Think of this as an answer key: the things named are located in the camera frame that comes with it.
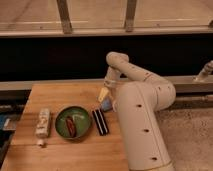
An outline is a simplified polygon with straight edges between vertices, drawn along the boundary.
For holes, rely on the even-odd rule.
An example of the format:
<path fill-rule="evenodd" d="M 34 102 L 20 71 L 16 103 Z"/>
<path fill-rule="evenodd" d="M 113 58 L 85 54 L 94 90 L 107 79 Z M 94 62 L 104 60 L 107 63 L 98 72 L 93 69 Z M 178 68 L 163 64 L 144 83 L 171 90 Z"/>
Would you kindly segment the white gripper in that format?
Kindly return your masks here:
<path fill-rule="evenodd" d="M 117 81 L 120 79 L 120 76 L 121 76 L 121 72 L 116 69 L 109 68 L 107 70 L 106 76 L 104 78 L 105 87 L 101 89 L 98 96 L 99 102 L 102 102 L 108 96 L 109 89 L 115 89 L 117 87 Z"/>

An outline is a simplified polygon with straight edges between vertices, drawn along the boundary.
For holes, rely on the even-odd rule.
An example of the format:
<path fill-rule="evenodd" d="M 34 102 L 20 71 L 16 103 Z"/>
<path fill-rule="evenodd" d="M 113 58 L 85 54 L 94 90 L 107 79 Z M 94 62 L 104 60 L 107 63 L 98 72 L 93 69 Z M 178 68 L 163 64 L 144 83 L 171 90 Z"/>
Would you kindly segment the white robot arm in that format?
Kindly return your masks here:
<path fill-rule="evenodd" d="M 109 52 L 106 62 L 104 86 L 114 96 L 129 171 L 176 171 L 155 117 L 174 103 L 174 84 L 124 53 Z"/>

